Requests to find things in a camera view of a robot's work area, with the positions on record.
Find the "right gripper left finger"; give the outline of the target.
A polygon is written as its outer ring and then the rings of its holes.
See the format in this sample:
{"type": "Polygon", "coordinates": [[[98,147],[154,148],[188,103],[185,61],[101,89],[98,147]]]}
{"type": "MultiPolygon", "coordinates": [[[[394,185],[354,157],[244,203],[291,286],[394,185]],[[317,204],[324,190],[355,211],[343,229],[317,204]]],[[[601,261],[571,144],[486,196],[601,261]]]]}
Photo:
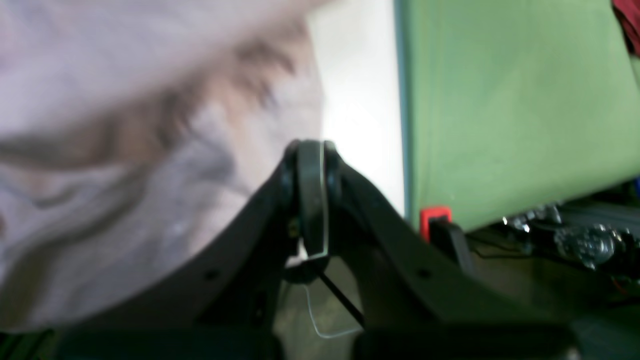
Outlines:
{"type": "Polygon", "coordinates": [[[167,278],[70,330],[57,360],[281,360],[272,333],[300,241],[329,256],[329,141],[295,141],[212,243],[167,278]]]}

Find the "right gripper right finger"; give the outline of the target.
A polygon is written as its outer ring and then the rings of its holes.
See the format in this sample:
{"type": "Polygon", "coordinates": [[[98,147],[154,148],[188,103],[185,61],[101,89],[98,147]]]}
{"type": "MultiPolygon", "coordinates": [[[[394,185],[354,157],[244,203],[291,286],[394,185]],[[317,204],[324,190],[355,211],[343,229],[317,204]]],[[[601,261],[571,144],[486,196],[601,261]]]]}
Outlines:
{"type": "Polygon", "coordinates": [[[327,252],[355,277],[354,360],[578,360],[569,326],[492,291],[426,243],[324,144],[327,252]]]}

